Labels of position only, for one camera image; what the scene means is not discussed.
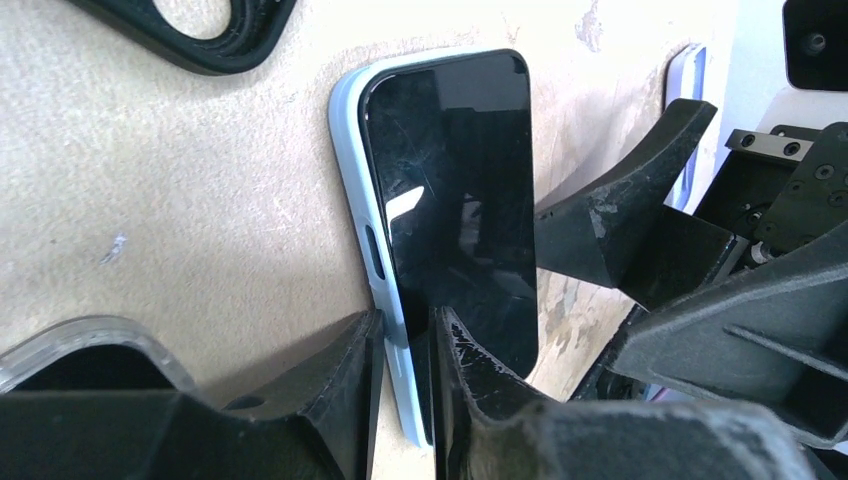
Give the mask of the light blue phone case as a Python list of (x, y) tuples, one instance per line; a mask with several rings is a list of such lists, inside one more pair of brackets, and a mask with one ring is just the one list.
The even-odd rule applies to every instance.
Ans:
[(408, 332), (390, 257), (387, 227), (375, 181), (368, 165), (360, 100), (371, 90), (369, 83), (398, 68), (431, 66), (438, 62), (476, 55), (484, 47), (447, 47), (378, 60), (346, 73), (332, 89), (328, 122), (333, 147), (365, 264), (374, 305), (386, 315), (384, 343), (394, 398), (402, 431), (414, 445), (428, 449), (431, 426), (423, 419), (419, 389), (409, 346)]

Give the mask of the clear magsafe phone case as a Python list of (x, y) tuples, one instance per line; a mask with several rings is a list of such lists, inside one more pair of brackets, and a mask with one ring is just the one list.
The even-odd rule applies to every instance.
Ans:
[(67, 320), (1, 354), (1, 393), (175, 390), (197, 396), (182, 363), (128, 318)]

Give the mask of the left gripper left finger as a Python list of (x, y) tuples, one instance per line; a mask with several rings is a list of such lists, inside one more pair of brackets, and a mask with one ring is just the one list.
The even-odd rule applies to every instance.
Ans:
[(383, 317), (227, 406), (175, 390), (1, 393), (5, 479), (366, 479)]

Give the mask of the black phone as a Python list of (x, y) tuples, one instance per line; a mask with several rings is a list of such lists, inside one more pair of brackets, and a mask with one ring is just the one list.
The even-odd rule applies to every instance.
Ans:
[(433, 308), (514, 373), (537, 361), (529, 70), (509, 49), (400, 61), (368, 80), (358, 120), (430, 432)]
[(12, 391), (174, 389), (172, 382), (144, 353), (112, 344), (69, 353), (28, 377)]

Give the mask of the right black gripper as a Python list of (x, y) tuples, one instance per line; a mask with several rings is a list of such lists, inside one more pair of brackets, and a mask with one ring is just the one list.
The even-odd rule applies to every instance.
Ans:
[[(830, 449), (847, 438), (847, 124), (733, 131), (696, 218), (664, 201), (716, 112), (673, 101), (619, 163), (543, 209), (537, 265), (647, 311), (683, 296), (624, 330), (610, 370), (763, 405)], [(745, 265), (791, 253), (696, 290), (730, 271), (735, 235)]]

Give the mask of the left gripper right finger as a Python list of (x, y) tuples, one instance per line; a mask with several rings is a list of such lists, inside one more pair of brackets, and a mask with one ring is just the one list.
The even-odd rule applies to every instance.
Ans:
[(798, 479), (802, 453), (745, 402), (560, 402), (486, 351), (454, 310), (430, 312), (440, 479)]

